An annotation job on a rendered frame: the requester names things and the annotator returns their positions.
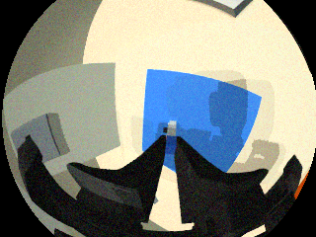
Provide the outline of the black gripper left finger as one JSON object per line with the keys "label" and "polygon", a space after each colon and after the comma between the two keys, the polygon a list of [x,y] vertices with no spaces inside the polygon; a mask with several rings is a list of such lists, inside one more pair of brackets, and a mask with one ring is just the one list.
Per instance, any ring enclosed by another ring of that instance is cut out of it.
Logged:
{"label": "black gripper left finger", "polygon": [[83,189],[133,206],[141,222],[147,222],[161,179],[166,145],[167,135],[161,135],[138,158],[119,169],[95,169],[79,162],[70,162],[67,163],[67,170]]}

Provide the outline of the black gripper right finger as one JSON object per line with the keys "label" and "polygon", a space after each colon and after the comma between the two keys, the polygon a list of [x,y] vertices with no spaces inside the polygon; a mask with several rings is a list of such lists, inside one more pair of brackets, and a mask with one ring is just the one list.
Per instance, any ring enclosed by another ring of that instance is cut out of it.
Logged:
{"label": "black gripper right finger", "polygon": [[250,173],[224,173],[206,161],[182,137],[177,137],[174,159],[181,203],[181,224],[191,224],[223,198],[232,197],[257,185],[269,172],[258,169]]}

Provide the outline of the blue flat square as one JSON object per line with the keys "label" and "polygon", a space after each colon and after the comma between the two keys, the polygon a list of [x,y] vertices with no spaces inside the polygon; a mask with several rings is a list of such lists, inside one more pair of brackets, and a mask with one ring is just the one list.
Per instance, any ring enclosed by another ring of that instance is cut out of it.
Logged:
{"label": "blue flat square", "polygon": [[147,70],[142,151],[157,141],[170,119],[175,137],[226,173],[241,153],[262,96],[233,84],[182,71]]}

